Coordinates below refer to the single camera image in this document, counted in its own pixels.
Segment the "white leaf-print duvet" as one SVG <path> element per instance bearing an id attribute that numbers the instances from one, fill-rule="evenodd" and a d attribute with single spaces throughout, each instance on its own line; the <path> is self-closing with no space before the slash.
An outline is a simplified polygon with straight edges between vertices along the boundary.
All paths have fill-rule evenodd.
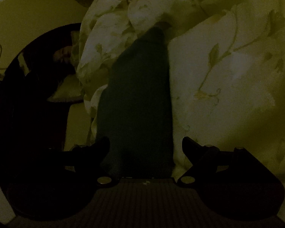
<path id="1" fill-rule="evenodd" d="M 77 76 L 95 107 L 117 57 L 157 22 L 167 33 L 173 177 L 190 167 L 183 136 L 227 148 L 281 109 L 285 0 L 94 0 L 83 18 Z"/>

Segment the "black small garment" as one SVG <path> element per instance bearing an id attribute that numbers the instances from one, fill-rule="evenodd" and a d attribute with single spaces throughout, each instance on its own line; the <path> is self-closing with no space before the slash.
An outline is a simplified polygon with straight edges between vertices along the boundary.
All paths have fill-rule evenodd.
<path id="1" fill-rule="evenodd" d="M 173 119 L 164 31 L 153 27 L 109 72 L 97 110 L 96 145 L 103 169 L 123 177 L 170 177 Z"/>

